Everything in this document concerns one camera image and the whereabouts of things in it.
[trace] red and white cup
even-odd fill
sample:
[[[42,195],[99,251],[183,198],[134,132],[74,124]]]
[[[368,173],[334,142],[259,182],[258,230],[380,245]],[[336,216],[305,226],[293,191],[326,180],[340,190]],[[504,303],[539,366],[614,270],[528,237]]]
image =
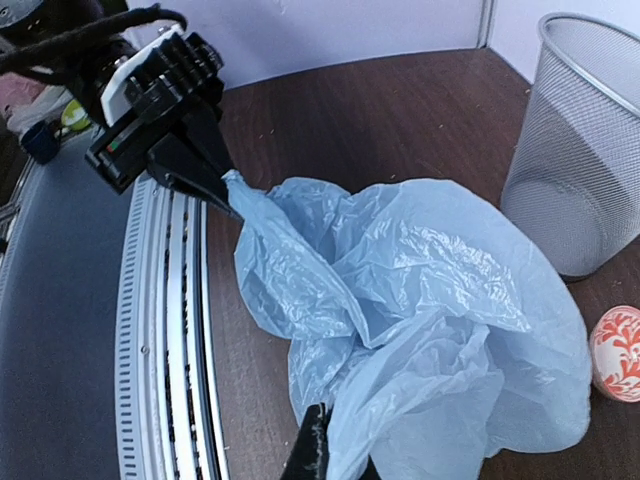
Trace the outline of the red and white cup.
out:
[[[614,307],[591,333],[593,383],[607,397],[640,402],[640,310]]]

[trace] plastic bag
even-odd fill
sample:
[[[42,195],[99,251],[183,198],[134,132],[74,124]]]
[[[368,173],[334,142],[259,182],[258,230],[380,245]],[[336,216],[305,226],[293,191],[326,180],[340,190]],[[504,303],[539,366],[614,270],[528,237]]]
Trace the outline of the plastic bag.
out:
[[[580,312],[542,253],[490,204],[438,180],[350,195],[225,177],[245,224],[240,290],[292,340],[291,402],[333,406],[328,480],[472,479],[502,448],[552,452],[589,423]]]

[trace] brown table surface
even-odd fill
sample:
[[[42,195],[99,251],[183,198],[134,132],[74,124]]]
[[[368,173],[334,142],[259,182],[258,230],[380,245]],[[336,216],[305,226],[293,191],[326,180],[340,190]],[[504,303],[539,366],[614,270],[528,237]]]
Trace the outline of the brown table surface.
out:
[[[291,176],[356,192],[379,182],[451,178],[497,204],[529,85],[489,50],[407,55],[303,72],[229,91],[223,133],[250,185]],[[233,480],[279,478],[297,432],[288,342],[259,330],[238,293],[239,226],[209,216],[210,295],[225,445]],[[638,304],[640,247],[571,286],[589,329]],[[483,479],[640,478],[640,406],[592,395],[592,423],[562,453],[502,452]]]

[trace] wire mesh trash can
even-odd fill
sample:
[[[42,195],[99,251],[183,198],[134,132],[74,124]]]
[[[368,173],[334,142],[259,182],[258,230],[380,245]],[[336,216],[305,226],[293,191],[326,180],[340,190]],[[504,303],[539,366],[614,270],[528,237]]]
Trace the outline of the wire mesh trash can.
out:
[[[640,39],[568,14],[539,28],[501,207],[561,275],[578,279],[640,234]]]

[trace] small object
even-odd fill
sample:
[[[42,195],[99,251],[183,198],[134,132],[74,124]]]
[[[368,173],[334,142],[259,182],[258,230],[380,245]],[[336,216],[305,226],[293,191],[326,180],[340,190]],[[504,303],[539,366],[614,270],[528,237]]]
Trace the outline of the small object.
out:
[[[20,139],[20,144],[40,165],[51,161],[60,151],[60,141],[44,120],[27,130]]]
[[[91,120],[80,102],[72,100],[62,113],[62,125],[74,132],[80,132],[91,125]]]
[[[605,313],[591,334],[593,383],[607,397],[640,401],[640,310],[622,305]]]

